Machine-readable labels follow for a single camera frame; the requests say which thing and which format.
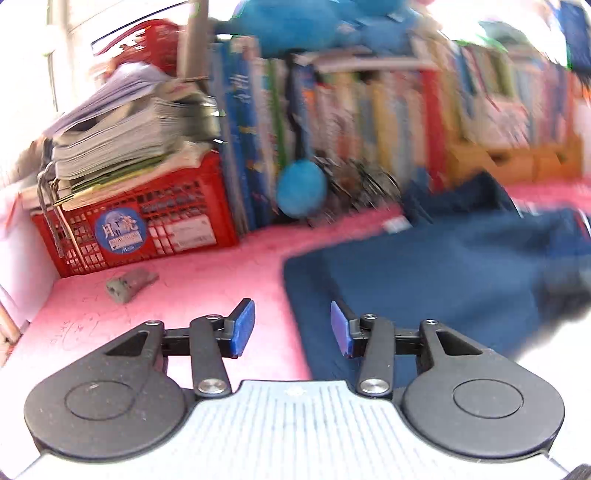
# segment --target white label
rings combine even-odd
[[[209,222],[207,215],[200,215],[174,223],[171,225],[171,230],[173,231],[171,240],[176,251],[217,243],[212,224]]]
[[[412,225],[406,219],[406,217],[400,216],[384,222],[383,227],[388,233],[398,233],[402,232],[403,230],[408,230],[412,227]]]

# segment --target pink surface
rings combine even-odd
[[[14,477],[37,457],[22,416],[24,401],[36,383],[149,319],[163,320],[167,328],[186,327],[204,314],[228,314],[243,297],[250,297],[256,304],[255,329],[244,355],[226,361],[233,388],[248,378],[308,379],[283,289],[283,261],[323,245],[377,233],[382,222],[397,212],[366,212],[314,230],[278,226],[253,233],[234,249],[145,262],[142,266],[160,273],[160,280],[124,306],[108,297],[105,283],[132,266],[59,280],[0,369],[0,468]],[[192,387],[188,358],[171,358],[168,374],[181,386]]]

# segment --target blue cloth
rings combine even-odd
[[[543,322],[589,300],[591,241],[578,212],[520,217],[483,177],[439,200],[415,192],[404,210],[414,227],[289,259],[285,289],[315,380],[352,384],[360,360],[341,356],[330,302],[375,313],[399,327],[437,319],[509,355]],[[415,376],[397,357],[396,386]]]

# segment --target metal screw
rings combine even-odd
[[[359,384],[359,388],[361,388],[364,393],[369,395],[380,395],[384,392],[387,392],[390,388],[390,385],[388,382],[380,378],[368,378]]]
[[[197,388],[202,393],[209,393],[211,395],[219,395],[227,389],[226,382],[219,378],[206,378],[201,380]]]

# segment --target sticker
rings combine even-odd
[[[189,248],[215,245],[216,236],[213,234],[212,224],[207,215],[200,215],[189,220],[183,220],[171,225],[171,238],[176,251]]]
[[[140,249],[146,241],[146,225],[131,208],[117,208],[103,213],[95,225],[99,245],[118,255]]]
[[[400,216],[384,222],[383,227],[388,233],[398,233],[412,228],[412,225],[406,219],[406,217]]]

